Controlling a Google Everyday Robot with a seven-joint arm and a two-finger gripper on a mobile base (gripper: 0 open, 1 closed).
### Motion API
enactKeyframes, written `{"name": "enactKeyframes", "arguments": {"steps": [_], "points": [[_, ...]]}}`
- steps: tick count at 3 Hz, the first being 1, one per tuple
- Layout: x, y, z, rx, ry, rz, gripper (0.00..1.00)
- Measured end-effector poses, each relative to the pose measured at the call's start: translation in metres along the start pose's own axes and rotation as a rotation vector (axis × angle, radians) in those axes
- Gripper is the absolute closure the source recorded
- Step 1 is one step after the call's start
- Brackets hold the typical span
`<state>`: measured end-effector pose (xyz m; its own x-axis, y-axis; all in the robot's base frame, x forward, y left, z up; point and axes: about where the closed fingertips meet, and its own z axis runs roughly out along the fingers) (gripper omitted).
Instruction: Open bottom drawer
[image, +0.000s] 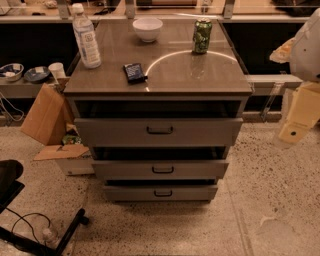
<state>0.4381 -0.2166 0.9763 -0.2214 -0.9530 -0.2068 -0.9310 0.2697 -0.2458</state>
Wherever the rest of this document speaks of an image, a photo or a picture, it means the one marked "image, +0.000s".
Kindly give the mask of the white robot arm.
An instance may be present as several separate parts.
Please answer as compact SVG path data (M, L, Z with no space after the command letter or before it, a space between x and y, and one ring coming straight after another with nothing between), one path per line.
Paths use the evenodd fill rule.
M292 93L289 111L277 135L280 141L293 145L320 120L320 8L269 59L288 62L291 74L302 80Z

